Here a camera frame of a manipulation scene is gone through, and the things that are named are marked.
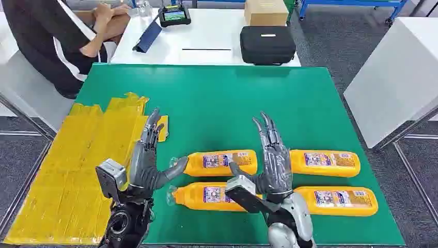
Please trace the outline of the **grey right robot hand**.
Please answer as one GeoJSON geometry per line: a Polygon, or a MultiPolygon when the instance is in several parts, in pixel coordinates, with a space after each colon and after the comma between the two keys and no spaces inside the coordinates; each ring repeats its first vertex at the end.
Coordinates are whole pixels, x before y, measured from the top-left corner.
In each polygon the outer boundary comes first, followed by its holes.
{"type": "Polygon", "coordinates": [[[265,195],[268,201],[279,204],[293,192],[290,153],[275,122],[265,112],[262,111],[260,114],[264,124],[262,125],[256,117],[253,117],[253,122],[260,135],[263,172],[250,175],[241,170],[235,161],[231,162],[229,167],[233,175],[243,175],[254,183],[256,194],[265,195]]]}

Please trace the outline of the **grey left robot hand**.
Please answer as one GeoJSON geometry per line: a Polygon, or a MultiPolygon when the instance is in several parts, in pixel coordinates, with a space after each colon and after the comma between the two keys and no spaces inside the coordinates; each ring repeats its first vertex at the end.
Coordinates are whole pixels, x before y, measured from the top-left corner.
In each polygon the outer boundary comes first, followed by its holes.
{"type": "Polygon", "coordinates": [[[172,167],[158,170],[157,144],[159,134],[164,128],[163,124],[158,124],[160,118],[160,109],[156,107],[148,116],[140,139],[135,142],[129,167],[128,189],[144,198],[150,198],[155,190],[183,174],[189,161],[184,156],[178,158],[172,167]]]}

